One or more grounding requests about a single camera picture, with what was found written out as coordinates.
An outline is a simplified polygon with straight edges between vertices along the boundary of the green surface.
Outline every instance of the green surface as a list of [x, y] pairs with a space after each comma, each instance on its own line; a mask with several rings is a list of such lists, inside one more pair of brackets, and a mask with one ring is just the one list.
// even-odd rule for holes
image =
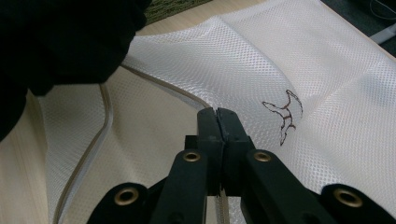
[[153, 0], [146, 10], [147, 24], [160, 21], [211, 0]]

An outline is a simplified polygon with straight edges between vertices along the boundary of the table surface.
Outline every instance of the table surface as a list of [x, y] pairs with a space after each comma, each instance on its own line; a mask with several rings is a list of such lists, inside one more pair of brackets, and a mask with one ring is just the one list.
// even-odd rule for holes
[[[214, 15], [263, 1], [265, 0], [213, 0], [152, 23], [137, 34], [156, 35], [183, 30]], [[396, 59], [389, 54], [388, 56], [396, 62]], [[28, 93], [27, 105], [20, 121], [0, 143], [0, 223], [48, 223], [46, 151], [40, 106], [37, 99]]]

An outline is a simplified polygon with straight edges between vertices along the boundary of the drawn logo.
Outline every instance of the drawn logo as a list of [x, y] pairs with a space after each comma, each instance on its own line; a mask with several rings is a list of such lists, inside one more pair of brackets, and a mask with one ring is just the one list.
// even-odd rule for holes
[[283, 106], [277, 106], [268, 102], [262, 102], [262, 104], [269, 109], [271, 112], [278, 114], [282, 119], [283, 123], [280, 126], [280, 145], [282, 146], [285, 142], [286, 136], [288, 135], [289, 128], [296, 129], [293, 122], [293, 115], [290, 112], [291, 108], [295, 106], [299, 107], [301, 111], [300, 117], [303, 115], [303, 104], [300, 99], [290, 90], [286, 90], [289, 101]]

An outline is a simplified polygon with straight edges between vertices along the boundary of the black glove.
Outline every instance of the black glove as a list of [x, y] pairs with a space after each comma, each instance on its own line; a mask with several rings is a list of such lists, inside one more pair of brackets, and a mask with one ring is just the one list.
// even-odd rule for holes
[[0, 141], [16, 124], [27, 89], [102, 83], [146, 24], [150, 0], [2, 0]]

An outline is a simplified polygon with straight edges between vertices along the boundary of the gloved hand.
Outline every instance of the gloved hand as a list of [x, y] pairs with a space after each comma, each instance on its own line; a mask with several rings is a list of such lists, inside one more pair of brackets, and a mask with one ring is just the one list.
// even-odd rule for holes
[[146, 24], [150, 0], [2, 0], [0, 141], [16, 124], [27, 89], [102, 83]]

